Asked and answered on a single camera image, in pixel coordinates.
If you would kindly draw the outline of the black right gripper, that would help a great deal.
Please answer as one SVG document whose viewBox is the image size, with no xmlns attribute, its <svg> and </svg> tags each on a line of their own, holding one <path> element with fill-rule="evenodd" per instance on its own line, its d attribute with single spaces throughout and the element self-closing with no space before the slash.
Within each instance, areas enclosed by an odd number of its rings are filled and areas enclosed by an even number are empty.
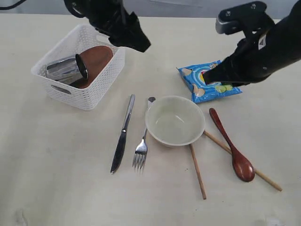
<svg viewBox="0 0 301 226">
<path fill-rule="evenodd" d="M 234 53 L 203 74 L 206 85 L 258 83 L 282 68 L 282 31 L 249 32 Z"/>
</svg>

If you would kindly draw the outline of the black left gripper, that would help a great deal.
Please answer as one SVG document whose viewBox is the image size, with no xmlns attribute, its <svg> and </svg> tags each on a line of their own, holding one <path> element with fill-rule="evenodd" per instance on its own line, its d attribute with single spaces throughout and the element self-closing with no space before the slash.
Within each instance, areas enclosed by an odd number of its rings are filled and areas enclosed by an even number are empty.
<svg viewBox="0 0 301 226">
<path fill-rule="evenodd" d="M 98 32 L 109 35 L 110 43 L 116 47 L 145 52 L 151 46 L 137 15 L 128 14 L 122 0 L 65 0 L 64 3 L 73 16 L 87 18 Z"/>
</svg>

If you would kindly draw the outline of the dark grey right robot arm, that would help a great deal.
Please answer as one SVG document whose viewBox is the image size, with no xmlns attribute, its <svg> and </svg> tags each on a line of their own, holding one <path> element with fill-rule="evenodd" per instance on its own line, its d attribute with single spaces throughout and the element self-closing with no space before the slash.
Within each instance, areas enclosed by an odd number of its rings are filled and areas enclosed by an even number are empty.
<svg viewBox="0 0 301 226">
<path fill-rule="evenodd" d="M 220 11 L 217 33 L 243 32 L 245 37 L 230 56 L 203 74 L 205 84 L 239 87 L 258 83 L 301 59 L 301 2 L 278 23 L 267 15 L 266 8 L 264 2 L 253 1 Z"/>
</svg>

